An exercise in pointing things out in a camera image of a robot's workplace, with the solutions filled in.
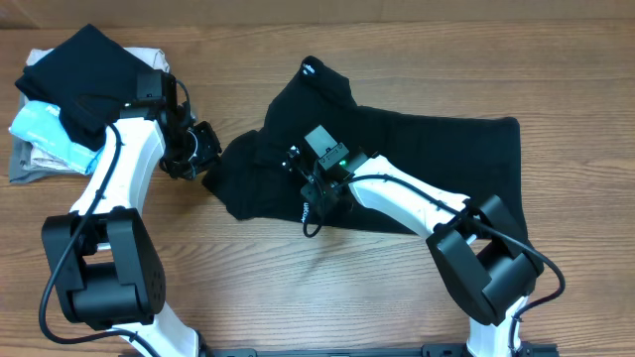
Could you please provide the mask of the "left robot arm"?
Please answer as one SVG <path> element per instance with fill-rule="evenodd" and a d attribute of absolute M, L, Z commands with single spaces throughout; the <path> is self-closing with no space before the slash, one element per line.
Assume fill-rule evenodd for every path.
<path fill-rule="evenodd" d="M 119 336 L 140 356 L 209 356 L 195 329 L 166 301 L 163 265 L 142 220 L 154 169 L 193 180 L 221 162 L 209 123 L 180 103 L 184 84 L 159 69 L 137 77 L 106 122 L 102 158 L 66 215 L 50 216 L 42 241 L 51 275 L 39 306 L 43 334 L 57 344 Z"/>

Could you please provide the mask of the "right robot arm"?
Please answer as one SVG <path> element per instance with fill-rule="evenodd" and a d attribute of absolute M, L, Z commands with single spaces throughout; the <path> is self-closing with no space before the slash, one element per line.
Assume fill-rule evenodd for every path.
<path fill-rule="evenodd" d="M 291 146 L 282 166 L 306 180 L 302 195 L 318 220 L 350 201 L 425 239 L 445 288 L 469 317 L 469 335 L 464 343 L 425 344 L 414 355 L 557 355 L 556 346 L 519 336 L 544 263 L 498 196 L 474 200 L 436 188 L 383 156 L 347 149 L 322 126 Z"/>

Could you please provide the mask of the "black polo shirt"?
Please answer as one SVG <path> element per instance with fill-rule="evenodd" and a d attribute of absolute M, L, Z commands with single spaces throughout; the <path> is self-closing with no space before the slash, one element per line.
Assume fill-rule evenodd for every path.
<path fill-rule="evenodd" d="M 301 195 L 306 179 L 284 168 L 288 150 L 322 126 L 349 149 L 362 148 L 435 187 L 484 199 L 497 195 L 520 228 L 521 133 L 513 117 L 460 119 L 359 105 L 349 80 L 308 56 L 270 103 L 262 129 L 234 139 L 202 180 L 238 220 L 319 224 L 321 208 Z"/>

